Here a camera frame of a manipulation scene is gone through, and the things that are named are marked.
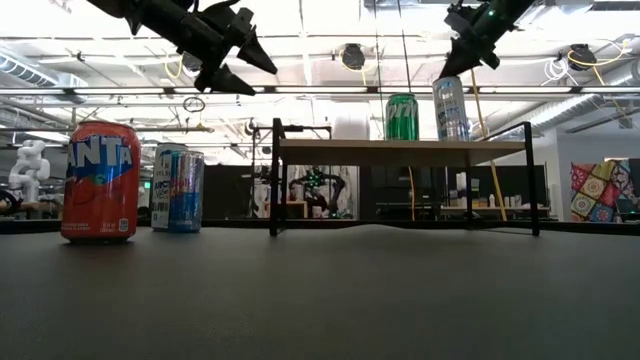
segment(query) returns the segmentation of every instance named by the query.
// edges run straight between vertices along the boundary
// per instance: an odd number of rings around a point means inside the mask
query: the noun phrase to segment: small table
[[[467,174],[471,167],[500,157],[526,152],[529,199],[532,205],[531,228],[534,236],[540,234],[535,169],[533,161],[533,140],[531,123],[523,122],[492,135],[497,137],[507,131],[524,127],[524,142],[513,141],[369,141],[369,140],[308,140],[287,139],[280,119],[273,120],[273,158],[271,163],[271,183],[279,183],[280,159],[282,178],[287,178],[289,165],[407,165],[407,166],[452,166],[464,167]],[[471,176],[467,176],[467,189],[471,189]],[[281,206],[287,204],[286,181],[280,182],[281,193],[278,203],[278,187],[271,187],[272,211],[269,232],[277,236],[278,228],[286,223],[286,212]],[[472,227],[472,198],[467,196],[468,228]]]

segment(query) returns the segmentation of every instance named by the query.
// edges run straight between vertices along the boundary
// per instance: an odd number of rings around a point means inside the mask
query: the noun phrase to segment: silver can
[[[464,107],[462,82],[457,76],[433,83],[438,139],[440,141],[469,141],[469,119]]]
[[[160,143],[156,148],[151,186],[151,227],[155,230],[169,229],[169,207],[171,189],[171,161],[173,152],[186,152],[187,146],[175,143]]]
[[[172,153],[169,231],[200,231],[204,166],[204,154],[201,152]]]

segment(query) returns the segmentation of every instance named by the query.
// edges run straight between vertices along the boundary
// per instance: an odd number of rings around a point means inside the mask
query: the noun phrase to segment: ceiling
[[[201,1],[200,8],[215,2]],[[89,87],[193,84],[194,78],[180,67],[181,58],[173,44],[146,28],[132,37],[124,20],[109,17],[87,1],[21,0],[2,6],[0,50],[19,54],[39,69],[74,74]],[[430,86],[444,65],[450,50],[449,39],[454,35],[443,22],[446,4],[403,8],[402,17],[397,8],[381,9],[374,16],[361,0],[243,0],[234,7],[240,6],[255,13],[253,23],[257,25],[260,42],[279,68],[277,75],[271,75],[230,54],[227,63],[232,71],[253,86],[384,87],[409,83]],[[532,9],[521,19],[518,31],[498,42],[496,52],[502,59],[501,66],[497,70],[486,66],[476,70],[478,84],[554,86],[569,82],[573,85],[567,76],[548,81],[549,76],[545,74],[545,67],[548,68],[558,52],[566,53],[573,43],[586,43],[592,50],[600,50],[598,58],[604,61],[618,57],[623,47],[621,39],[629,40],[618,61],[600,68],[605,74],[635,58],[640,52],[640,41],[634,37],[638,12],[589,11],[590,8],[576,5]],[[364,73],[350,71],[342,65],[340,54],[346,43],[362,45],[367,57]],[[580,84],[595,79],[591,71],[570,70],[568,73]],[[461,78],[465,85],[471,85],[469,74],[462,74]],[[12,76],[0,76],[0,87],[27,86],[31,85]],[[144,137],[220,144],[218,148],[201,150],[211,162],[243,163],[247,159],[222,144],[249,143],[251,139],[244,132],[249,119],[265,125],[270,124],[273,117],[290,123],[321,125],[330,122],[336,113],[352,111],[370,118],[372,137],[378,137],[386,103],[379,96],[261,94],[252,98],[218,94],[203,96],[205,110],[192,114],[182,107],[185,98],[178,95],[173,98],[91,96],[78,106],[77,116],[128,122],[136,127],[174,127],[178,120],[184,125],[189,118],[190,126],[201,123],[215,132],[145,133]],[[23,96],[13,100],[63,119],[71,119],[71,108],[76,106],[53,98]],[[337,103],[359,105],[348,110],[348,106],[337,106]],[[497,129],[538,104],[527,99],[494,100],[483,101],[481,109],[489,127]],[[478,113],[471,101],[467,102],[467,115],[477,126]],[[420,101],[420,117],[421,136],[435,138],[431,101]]]

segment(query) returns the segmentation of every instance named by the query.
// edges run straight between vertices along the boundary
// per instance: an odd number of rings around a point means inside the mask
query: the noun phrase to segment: black table frame
[[[503,131],[493,134],[482,141],[490,141],[506,133],[513,132],[514,130],[523,127],[524,128],[524,143],[527,162],[527,179],[529,183],[529,202],[531,205],[531,232],[533,236],[540,235],[540,215],[538,211],[538,196],[536,192],[536,180],[535,180],[535,163],[533,158],[533,131],[530,122],[522,122],[517,125],[511,126]],[[277,236],[279,229],[286,229],[287,224],[287,170],[290,164],[287,164],[285,159],[281,159],[281,143],[282,139],[286,139],[287,127],[282,125],[282,120],[279,118],[273,119],[273,150],[271,160],[271,214],[269,219],[269,234],[271,236]],[[282,160],[282,178],[280,182],[280,194],[278,194],[279,172],[280,172],[280,160]],[[467,174],[471,174],[471,159],[469,153],[465,157],[465,171]],[[471,176],[467,176],[466,179],[467,191],[471,189]],[[467,221],[466,228],[474,228],[473,219],[473,199],[471,196],[467,196]],[[418,222],[421,229],[434,229],[442,228],[440,225],[435,225],[433,222],[420,221]]]

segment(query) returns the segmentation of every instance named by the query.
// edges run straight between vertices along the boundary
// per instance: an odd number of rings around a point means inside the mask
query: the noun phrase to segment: dark gray table surface
[[[0,236],[2,359],[638,359],[640,239]]]

